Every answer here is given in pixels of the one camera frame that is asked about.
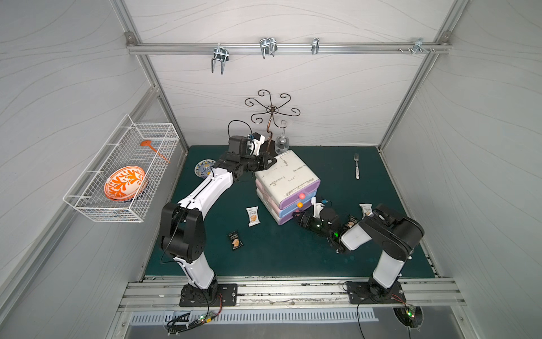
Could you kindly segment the white cookie packet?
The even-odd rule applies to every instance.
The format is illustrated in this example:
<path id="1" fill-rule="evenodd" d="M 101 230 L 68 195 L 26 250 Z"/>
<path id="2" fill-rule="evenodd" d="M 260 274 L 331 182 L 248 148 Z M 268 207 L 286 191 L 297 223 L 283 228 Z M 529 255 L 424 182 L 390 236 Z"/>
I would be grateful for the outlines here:
<path id="1" fill-rule="evenodd" d="M 359 207 L 362 210 L 363 216 L 371 216 L 373 214 L 372 205 L 370 203 L 360 203 Z"/>
<path id="2" fill-rule="evenodd" d="M 246 208 L 246 211 L 248 213 L 248 218 L 249 218 L 249 222 L 248 222 L 249 227 L 253 227 L 261 223 L 259 219 L 259 215 L 258 215 L 258 206 Z"/>

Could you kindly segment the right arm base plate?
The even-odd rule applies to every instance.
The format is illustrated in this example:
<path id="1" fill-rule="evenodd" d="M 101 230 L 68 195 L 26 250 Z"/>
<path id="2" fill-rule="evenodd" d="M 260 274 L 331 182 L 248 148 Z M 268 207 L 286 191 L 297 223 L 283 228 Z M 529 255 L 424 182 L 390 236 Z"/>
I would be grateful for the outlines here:
<path id="1" fill-rule="evenodd" d="M 396 281 L 390 288 L 384 288 L 373 280 L 346 281 L 342 284 L 342 289 L 347 293 L 349 303 L 353 305 L 403 305 L 407 300 L 399 281 Z"/>

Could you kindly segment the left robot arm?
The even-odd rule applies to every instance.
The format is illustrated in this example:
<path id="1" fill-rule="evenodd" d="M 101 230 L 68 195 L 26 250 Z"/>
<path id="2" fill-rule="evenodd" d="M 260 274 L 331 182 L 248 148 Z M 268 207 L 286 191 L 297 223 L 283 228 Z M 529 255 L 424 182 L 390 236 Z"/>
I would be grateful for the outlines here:
<path id="1" fill-rule="evenodd" d="M 211 167 L 211 173 L 187 197 L 162 208 L 159 225 L 161 249 L 172 256 L 200 291 L 213 290 L 215 272 L 207 262 L 205 217 L 220 196 L 247 172 L 270 169 L 277 159 L 269 153 L 239 155 L 224 153 Z"/>

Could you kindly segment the white vent strip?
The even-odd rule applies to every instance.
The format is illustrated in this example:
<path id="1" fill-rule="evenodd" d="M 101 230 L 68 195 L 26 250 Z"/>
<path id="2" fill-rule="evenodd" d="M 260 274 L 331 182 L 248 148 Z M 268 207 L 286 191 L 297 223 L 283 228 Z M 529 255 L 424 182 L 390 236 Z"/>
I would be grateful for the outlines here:
<path id="1" fill-rule="evenodd" d="M 179 317 L 178 324 L 186 325 L 206 315 L 203 310 L 134 312 L 131 326 L 163 326 Z M 330 309 L 226 309 L 212 324 L 264 324 L 264 323 L 357 323 L 378 322 L 372 308 L 347 307 Z"/>

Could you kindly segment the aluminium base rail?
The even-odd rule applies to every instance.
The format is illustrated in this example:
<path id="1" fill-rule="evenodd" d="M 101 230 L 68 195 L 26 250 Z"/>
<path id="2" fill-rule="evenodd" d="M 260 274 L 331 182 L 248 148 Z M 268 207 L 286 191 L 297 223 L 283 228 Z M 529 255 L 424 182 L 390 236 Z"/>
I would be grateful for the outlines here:
<path id="1" fill-rule="evenodd" d="M 355 277 L 221 277 L 223 284 L 237 284 L 237 304 L 225 309 L 306 309 L 346 308 L 349 303 L 342 284 L 362 281 Z M 451 278 L 399 280 L 405 304 L 416 306 L 464 306 L 466 300 Z M 120 311 L 178 310 L 185 280 L 180 277 L 157 277 L 127 285 Z M 369 304 L 367 306 L 402 306 Z"/>

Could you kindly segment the metal hook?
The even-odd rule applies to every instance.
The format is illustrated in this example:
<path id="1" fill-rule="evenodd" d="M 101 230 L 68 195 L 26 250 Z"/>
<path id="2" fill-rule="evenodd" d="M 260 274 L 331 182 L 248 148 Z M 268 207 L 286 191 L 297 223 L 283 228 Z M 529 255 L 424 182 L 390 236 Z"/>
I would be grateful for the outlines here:
<path id="1" fill-rule="evenodd" d="M 311 54 L 317 55 L 319 53 L 320 48 L 320 39 L 319 38 L 313 38 L 311 43 Z"/>
<path id="2" fill-rule="evenodd" d="M 224 74 L 226 63 L 230 60 L 230 52 L 228 49 L 217 45 L 213 50 L 213 58 L 211 59 L 211 72 L 214 73 L 217 65 L 220 65 L 220 74 Z"/>
<path id="3" fill-rule="evenodd" d="M 410 54 L 410 55 L 417 55 L 417 54 L 430 55 L 430 54 L 436 53 L 436 50 L 434 48 L 424 46 L 423 38 L 417 39 L 414 42 L 414 44 L 408 49 L 399 48 L 398 51 L 402 54 Z"/>
<path id="4" fill-rule="evenodd" d="M 275 56 L 278 49 L 277 41 L 275 38 L 263 38 L 259 42 L 262 57 L 265 59 L 267 56 Z"/>

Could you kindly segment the blue patterned bowl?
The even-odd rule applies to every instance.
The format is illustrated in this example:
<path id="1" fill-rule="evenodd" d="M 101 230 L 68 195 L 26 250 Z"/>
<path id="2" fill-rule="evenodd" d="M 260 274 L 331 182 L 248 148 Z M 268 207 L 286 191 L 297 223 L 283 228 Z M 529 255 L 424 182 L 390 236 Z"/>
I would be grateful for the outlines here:
<path id="1" fill-rule="evenodd" d="M 213 173 L 213 166 L 215 161 L 212 159 L 205 159 L 197 163 L 194 168 L 194 173 L 197 177 L 205 179 L 207 176 Z"/>

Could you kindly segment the white drawer cabinet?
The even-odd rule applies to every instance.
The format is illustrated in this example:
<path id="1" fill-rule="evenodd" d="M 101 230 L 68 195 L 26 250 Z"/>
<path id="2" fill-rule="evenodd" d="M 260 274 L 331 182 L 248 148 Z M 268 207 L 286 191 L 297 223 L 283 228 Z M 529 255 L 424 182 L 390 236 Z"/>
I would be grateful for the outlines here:
<path id="1" fill-rule="evenodd" d="M 275 157 L 277 163 L 270 169 L 255 174 L 256 186 L 278 204 L 296 188 L 303 188 L 320 179 L 293 151 Z"/>

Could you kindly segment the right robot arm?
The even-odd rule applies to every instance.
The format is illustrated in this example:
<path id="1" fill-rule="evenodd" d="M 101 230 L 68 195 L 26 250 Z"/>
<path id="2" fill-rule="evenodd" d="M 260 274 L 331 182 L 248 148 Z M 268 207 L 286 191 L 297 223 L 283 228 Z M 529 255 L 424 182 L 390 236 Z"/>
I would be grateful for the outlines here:
<path id="1" fill-rule="evenodd" d="M 365 212 L 362 219 L 348 223 L 343 223 L 332 208 L 315 206 L 312 212 L 295 211 L 292 216 L 303 229 L 326 238 L 338 254 L 355 251 L 368 242 L 382 249 L 372 276 L 363 284 L 370 297 L 384 297 L 392 292 L 425 235 L 416 220 L 383 204 Z"/>

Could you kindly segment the metal fork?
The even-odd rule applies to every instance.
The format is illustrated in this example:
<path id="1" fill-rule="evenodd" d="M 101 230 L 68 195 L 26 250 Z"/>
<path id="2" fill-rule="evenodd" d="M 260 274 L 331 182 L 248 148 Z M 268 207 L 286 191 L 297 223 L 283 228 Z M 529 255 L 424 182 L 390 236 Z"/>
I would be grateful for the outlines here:
<path id="1" fill-rule="evenodd" d="M 359 170 L 359 154 L 354 154 L 354 162 L 355 162 L 355 178 L 356 180 L 360 180 L 360 170 Z"/>

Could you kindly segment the black cookie packet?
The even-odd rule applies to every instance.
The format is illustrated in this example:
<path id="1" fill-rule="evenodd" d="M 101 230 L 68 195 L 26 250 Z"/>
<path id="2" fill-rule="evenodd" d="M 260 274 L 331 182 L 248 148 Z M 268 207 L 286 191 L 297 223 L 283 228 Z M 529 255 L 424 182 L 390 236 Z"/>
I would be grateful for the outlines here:
<path id="1" fill-rule="evenodd" d="M 354 216 L 349 216 L 347 222 L 344 224 L 344 227 L 351 229 L 353 228 L 357 223 L 359 222 L 359 219 Z"/>
<path id="2" fill-rule="evenodd" d="M 230 240 L 231 248 L 233 250 L 237 250 L 241 247 L 243 247 L 244 243 L 242 242 L 238 230 L 235 230 L 227 235 L 227 237 Z"/>

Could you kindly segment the purple drawer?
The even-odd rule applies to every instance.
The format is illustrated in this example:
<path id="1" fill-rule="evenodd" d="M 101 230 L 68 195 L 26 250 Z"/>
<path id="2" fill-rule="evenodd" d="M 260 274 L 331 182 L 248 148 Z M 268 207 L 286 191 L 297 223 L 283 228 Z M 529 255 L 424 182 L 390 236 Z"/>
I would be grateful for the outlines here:
<path id="1" fill-rule="evenodd" d="M 296 203 L 297 201 L 304 201 L 308 197 L 310 198 L 312 196 L 315 196 L 319 186 L 320 179 L 316 179 L 315 181 L 304 186 L 303 188 L 294 189 L 284 199 L 282 199 L 280 203 L 277 204 L 279 209 L 286 209 L 286 207 L 292 205 L 293 203 Z"/>
<path id="2" fill-rule="evenodd" d="M 263 205 L 278 225 L 283 225 L 289 220 L 291 220 L 293 218 L 294 212 L 306 210 L 310 206 L 308 203 L 303 203 L 303 206 L 299 208 L 296 203 L 293 203 L 291 206 L 288 206 L 286 209 L 280 210 L 279 213 L 277 213 L 272 207 L 272 204 L 269 203 L 263 196 L 259 195 L 259 191 L 257 191 L 256 193 L 258 194 L 258 198 L 262 201 Z"/>

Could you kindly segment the green table mat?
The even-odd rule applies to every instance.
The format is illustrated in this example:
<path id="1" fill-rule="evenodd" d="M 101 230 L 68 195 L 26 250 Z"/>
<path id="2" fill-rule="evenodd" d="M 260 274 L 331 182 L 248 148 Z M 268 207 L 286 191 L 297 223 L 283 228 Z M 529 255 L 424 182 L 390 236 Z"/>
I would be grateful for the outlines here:
<path id="1" fill-rule="evenodd" d="M 360 203 L 385 204 L 402 211 L 402 203 L 381 156 L 374 147 L 296 146 L 294 152 L 320 178 L 319 199 L 327 199 L 342 220 L 361 215 Z M 360 180 L 354 154 L 359 154 Z M 258 206 L 260 224 L 248 226 L 246 208 Z M 221 276 L 368 277 L 381 248 L 369 242 L 338 254 L 328 241 L 295 220 L 278 225 L 256 194 L 255 177 L 245 174 L 220 196 L 206 220 L 205 254 Z M 227 235 L 238 230 L 243 247 L 233 250 Z"/>

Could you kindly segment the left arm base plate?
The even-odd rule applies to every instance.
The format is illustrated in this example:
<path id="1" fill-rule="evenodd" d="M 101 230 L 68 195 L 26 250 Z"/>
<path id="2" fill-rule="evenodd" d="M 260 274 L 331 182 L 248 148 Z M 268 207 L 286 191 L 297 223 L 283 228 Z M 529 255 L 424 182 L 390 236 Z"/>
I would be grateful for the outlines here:
<path id="1" fill-rule="evenodd" d="M 206 290 L 185 285 L 179 300 L 180 307 L 233 307 L 237 304 L 237 284 L 212 283 Z"/>

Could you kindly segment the orange spatula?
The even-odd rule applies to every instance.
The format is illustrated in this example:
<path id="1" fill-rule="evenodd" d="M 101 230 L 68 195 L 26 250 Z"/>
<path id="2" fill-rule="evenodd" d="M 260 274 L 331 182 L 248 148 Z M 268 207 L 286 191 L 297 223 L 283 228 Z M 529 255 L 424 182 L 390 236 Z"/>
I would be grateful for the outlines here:
<path id="1" fill-rule="evenodd" d="M 159 157 L 161 157 L 165 162 L 167 163 L 170 163 L 169 159 L 162 155 L 156 148 L 154 148 L 152 146 L 152 141 L 151 140 L 143 140 L 141 143 L 140 143 L 140 146 L 141 147 L 147 147 L 149 149 L 151 149 L 151 151 L 153 151 L 154 153 L 156 153 Z"/>

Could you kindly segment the aluminium top rail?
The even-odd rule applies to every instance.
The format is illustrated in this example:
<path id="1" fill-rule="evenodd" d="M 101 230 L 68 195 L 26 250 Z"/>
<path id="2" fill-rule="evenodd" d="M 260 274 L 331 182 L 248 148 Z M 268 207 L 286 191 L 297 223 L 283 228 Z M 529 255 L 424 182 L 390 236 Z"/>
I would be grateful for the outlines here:
<path id="1" fill-rule="evenodd" d="M 275 56 L 278 55 L 312 55 L 312 42 L 278 42 Z M 401 54 L 398 49 L 408 49 L 414 42 L 321 42 L 317 55 L 395 55 Z M 453 46 L 445 43 L 423 42 L 425 47 L 434 48 L 436 53 L 447 54 Z M 128 46 L 131 55 L 205 55 L 212 56 L 218 43 L 141 43 Z M 224 43 L 230 55 L 259 55 L 261 49 L 258 42 Z"/>

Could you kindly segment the blue drawer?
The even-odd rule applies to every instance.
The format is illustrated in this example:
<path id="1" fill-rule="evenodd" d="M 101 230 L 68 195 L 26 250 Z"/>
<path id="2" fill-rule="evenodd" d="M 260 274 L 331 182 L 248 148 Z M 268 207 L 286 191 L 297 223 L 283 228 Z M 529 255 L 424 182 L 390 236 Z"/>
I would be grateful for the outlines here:
<path id="1" fill-rule="evenodd" d="M 292 201 L 289 205 L 285 207 L 279 207 L 272 198 L 270 198 L 265 192 L 262 193 L 260 189 L 256 189 L 256 194 L 258 198 L 263 202 L 264 206 L 268 211 L 274 215 L 276 218 L 286 218 L 287 216 L 291 216 L 293 212 L 296 212 L 298 210 L 305 210 L 309 208 L 312 203 L 311 199 L 314 198 L 317 194 L 317 189 L 305 193 L 305 198 L 300 199 L 297 197 L 295 200 Z"/>

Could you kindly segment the orange patterned plate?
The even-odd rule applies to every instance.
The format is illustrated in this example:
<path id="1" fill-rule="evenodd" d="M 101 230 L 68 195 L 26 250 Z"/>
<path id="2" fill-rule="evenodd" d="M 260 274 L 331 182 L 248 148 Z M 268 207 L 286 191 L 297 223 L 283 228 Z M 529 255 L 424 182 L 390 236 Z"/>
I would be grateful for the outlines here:
<path id="1" fill-rule="evenodd" d="M 112 201 L 128 202 L 141 195 L 148 180 L 139 166 L 126 166 L 110 175 L 104 184 L 104 194 Z"/>

